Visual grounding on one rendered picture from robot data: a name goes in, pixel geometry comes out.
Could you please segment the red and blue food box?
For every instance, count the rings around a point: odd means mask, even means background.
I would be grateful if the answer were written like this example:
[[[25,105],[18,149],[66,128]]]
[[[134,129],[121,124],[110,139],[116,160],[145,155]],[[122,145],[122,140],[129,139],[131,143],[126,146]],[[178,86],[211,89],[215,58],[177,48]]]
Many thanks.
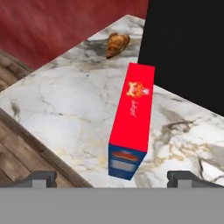
[[[108,141],[108,175],[131,180],[148,151],[154,66],[130,63]]]

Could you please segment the brown croissant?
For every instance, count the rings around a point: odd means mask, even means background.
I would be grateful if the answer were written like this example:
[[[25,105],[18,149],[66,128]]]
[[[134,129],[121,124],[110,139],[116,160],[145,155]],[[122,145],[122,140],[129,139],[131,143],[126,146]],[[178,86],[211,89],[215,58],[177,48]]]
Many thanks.
[[[107,40],[106,59],[109,60],[121,53],[129,44],[130,36],[127,34],[111,33]]]

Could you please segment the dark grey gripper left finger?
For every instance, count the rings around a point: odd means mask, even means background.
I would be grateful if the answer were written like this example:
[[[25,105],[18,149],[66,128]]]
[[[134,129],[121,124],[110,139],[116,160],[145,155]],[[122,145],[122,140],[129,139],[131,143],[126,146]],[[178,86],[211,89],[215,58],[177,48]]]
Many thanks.
[[[56,187],[56,171],[34,171],[26,178],[9,184],[0,185],[4,187],[22,187],[22,188],[52,188]]]

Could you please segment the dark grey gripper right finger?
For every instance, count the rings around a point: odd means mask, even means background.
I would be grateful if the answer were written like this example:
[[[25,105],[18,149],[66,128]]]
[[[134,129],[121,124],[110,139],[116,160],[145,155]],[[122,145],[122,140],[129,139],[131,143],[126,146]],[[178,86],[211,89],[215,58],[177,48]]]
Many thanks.
[[[167,178],[167,187],[171,188],[221,187],[221,185],[198,178],[190,171],[168,171]]]

